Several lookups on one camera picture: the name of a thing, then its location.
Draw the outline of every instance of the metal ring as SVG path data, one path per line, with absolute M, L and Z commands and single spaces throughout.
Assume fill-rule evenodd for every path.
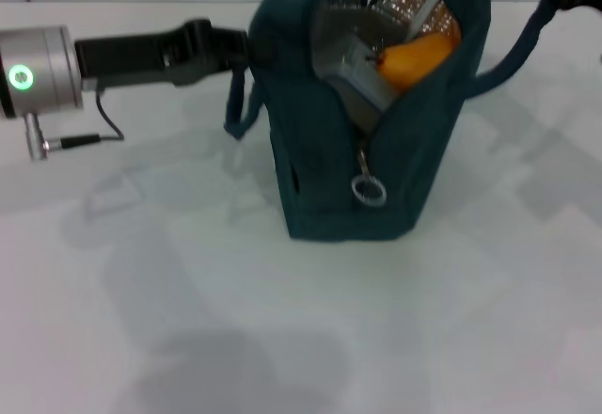
M 369 198 L 365 194 L 362 194 L 359 190 L 361 185 L 371 186 L 375 188 L 378 196 Z M 354 195 L 362 204 L 368 207 L 383 207 L 387 203 L 387 189 L 373 176 L 357 176 L 351 181 L 351 189 L 354 191 Z

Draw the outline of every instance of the silver cylindrical joint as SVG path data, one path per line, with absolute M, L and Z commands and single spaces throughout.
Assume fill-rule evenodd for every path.
M 81 108 L 82 80 L 66 27 L 0 32 L 0 58 L 9 96 L 0 116 Z
M 34 113 L 27 113 L 25 114 L 24 118 L 25 136 L 27 137 L 27 148 L 29 149 L 29 156 L 34 161 L 46 160 L 46 158 L 48 158 L 48 152 L 46 150 L 44 136 L 40 129 L 38 115 Z
M 63 145 L 60 138 L 52 138 L 44 141 L 44 149 L 47 152 L 61 151 Z

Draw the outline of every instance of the silver packaging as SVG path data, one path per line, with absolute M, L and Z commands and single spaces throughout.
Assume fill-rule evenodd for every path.
M 371 63 L 372 56 L 372 49 L 354 33 L 315 47 L 312 55 L 316 75 L 337 90 L 351 122 L 366 135 L 397 98 L 395 88 Z
M 412 39 L 432 32 L 461 39 L 460 26 L 442 0 L 378 0 L 375 7 L 410 24 L 410 30 L 417 25 L 416 33 L 410 33 Z
M 348 34 L 357 35 L 376 54 L 405 42 L 407 24 L 390 15 L 355 3 L 323 2 L 313 16 L 311 41 L 314 48 L 324 48 Z

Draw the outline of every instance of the orange object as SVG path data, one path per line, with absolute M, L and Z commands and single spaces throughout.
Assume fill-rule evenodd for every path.
M 439 67 L 457 45 L 456 37 L 432 33 L 407 44 L 388 47 L 380 55 L 378 71 L 404 93 Z

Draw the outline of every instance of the zipper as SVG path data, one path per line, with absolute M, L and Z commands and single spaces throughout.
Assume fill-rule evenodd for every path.
M 387 203 L 387 189 L 383 183 L 370 173 L 366 148 L 368 139 L 359 143 L 357 163 L 360 174 L 351 181 L 351 189 L 356 199 L 367 207 L 383 207 Z
M 363 153 L 364 155 L 364 161 L 367 161 L 366 157 L 365 157 L 365 153 L 364 153 L 364 148 L 365 146 L 362 146 L 361 143 L 359 143 L 359 141 L 355 138 L 355 133 L 354 133 L 354 129 L 353 129 L 353 125 L 351 123 L 351 121 L 349 120 L 349 116 L 347 115 L 346 111 L 346 107 L 341 99 L 341 96 L 339 95 L 339 93 L 337 92 L 337 90 L 335 90 L 333 87 L 330 86 L 330 84 L 328 84 L 326 81 L 321 80 L 320 78 L 318 78 L 318 76 L 315 73 L 315 70 L 313 69 L 313 64 L 311 62 L 311 52 L 313 51 L 311 48 L 311 17 L 312 17 L 312 13 L 313 11 L 315 11 L 317 5 L 320 2 L 323 2 L 324 0 L 315 0 L 313 2 L 311 2 L 311 4 L 306 8 L 306 10 L 304 11 L 304 15 L 305 15 L 305 29 L 308 30 L 308 34 L 305 37 L 305 46 L 306 46 L 306 55 L 307 58 L 309 59 L 308 61 L 308 67 L 309 67 L 309 73 L 311 74 L 311 76 L 320 84 L 322 84 L 324 87 L 327 87 L 328 89 L 331 90 L 331 92 L 333 93 L 337 104 L 339 106 L 338 110 L 339 110 L 339 114 L 341 117 L 341 121 L 343 126 L 347 129 L 347 135 L 348 136 L 352 136 L 352 138 L 349 139 L 348 143 L 349 143 L 349 157 L 354 161 L 354 167 L 353 167 L 353 172 L 352 174 L 358 174 L 361 172 L 361 166 L 359 163 L 358 158 L 356 158 L 360 152 Z M 367 0 L 360 0 L 360 3 L 363 7 L 366 7 L 367 4 Z
M 369 3 L 369 5 L 370 5 L 370 6 L 373 6 L 373 5 L 376 3 L 376 1 L 377 1 L 377 0 L 370 0 L 370 3 Z M 448 7 L 448 8 L 451 10 L 451 12 L 454 14 L 454 16 L 456 17 L 456 20 L 457 20 L 457 21 L 460 23 L 460 27 L 461 27 L 461 28 L 463 29 L 463 31 L 464 31 L 464 27 L 462 26 L 463 24 L 462 24 L 462 22 L 461 22 L 461 20 L 460 20 L 460 17 L 458 17 L 458 15 L 456 15 L 456 14 L 455 14 L 455 12 L 452 10 L 452 8 L 450 7 L 450 4 L 448 3 L 448 0 L 443 0 L 443 1 L 446 3 L 447 7 Z M 391 109 L 394 109 L 394 108 L 396 108 L 396 106 L 397 106 L 398 104 L 402 103 L 402 102 L 404 102 L 404 96 L 402 96 L 402 97 L 400 97 L 400 98 L 396 99 L 396 100 L 393 102 L 393 104 L 392 104 L 392 105 L 389 107 L 388 111 L 390 111 Z M 387 124 L 387 122 L 388 122 L 388 118 L 391 116 L 390 114 L 388 114 L 388 111 L 386 111 L 386 112 L 384 112 L 384 113 L 383 113 L 383 115 L 382 115 L 381 119 L 380 119 L 380 120 L 378 121 L 378 123 L 376 124 L 376 127 L 374 127 L 374 130 L 372 130 L 372 132 L 371 132 L 371 134 L 370 134 L 370 137 L 369 137 L 369 138 L 366 140 L 365 156 L 366 156 L 366 159 L 367 159 L 367 163 L 368 163 L 369 165 L 373 165 L 373 162 L 374 162 L 374 160 L 373 160 L 373 158 L 374 158 L 374 155 L 372 154 L 372 152 L 370 152 L 370 150 L 371 150 L 371 147 L 372 147 L 372 142 L 373 142 L 375 139 L 378 139 L 377 137 L 378 137 L 378 135 L 379 135 L 380 131 L 381 131 L 381 130 L 382 130 L 384 127 L 386 127 L 386 124 Z

